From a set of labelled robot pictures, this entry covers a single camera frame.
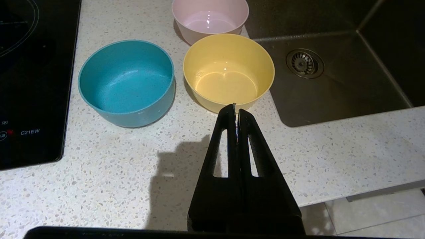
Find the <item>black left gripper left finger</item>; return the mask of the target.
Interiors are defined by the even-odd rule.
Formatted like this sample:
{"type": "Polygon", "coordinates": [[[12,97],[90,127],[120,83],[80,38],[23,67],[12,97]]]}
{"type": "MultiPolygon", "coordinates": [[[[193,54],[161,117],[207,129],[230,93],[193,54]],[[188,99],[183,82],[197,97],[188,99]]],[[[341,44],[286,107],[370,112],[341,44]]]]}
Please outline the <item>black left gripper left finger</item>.
{"type": "Polygon", "coordinates": [[[217,116],[188,212],[188,228],[193,231],[227,232],[229,223],[242,212],[242,176],[235,118],[233,104],[222,108],[217,116]],[[225,130],[228,177],[220,178],[213,173],[225,130]]]}

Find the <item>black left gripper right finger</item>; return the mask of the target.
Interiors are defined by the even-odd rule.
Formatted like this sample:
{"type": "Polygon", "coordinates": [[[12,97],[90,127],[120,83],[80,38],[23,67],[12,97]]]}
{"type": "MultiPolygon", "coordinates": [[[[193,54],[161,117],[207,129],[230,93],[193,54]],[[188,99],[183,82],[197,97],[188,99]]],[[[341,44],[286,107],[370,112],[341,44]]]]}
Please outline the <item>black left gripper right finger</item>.
{"type": "Polygon", "coordinates": [[[238,114],[238,158],[248,228],[265,234],[305,234],[302,213],[254,116],[238,114]]]}

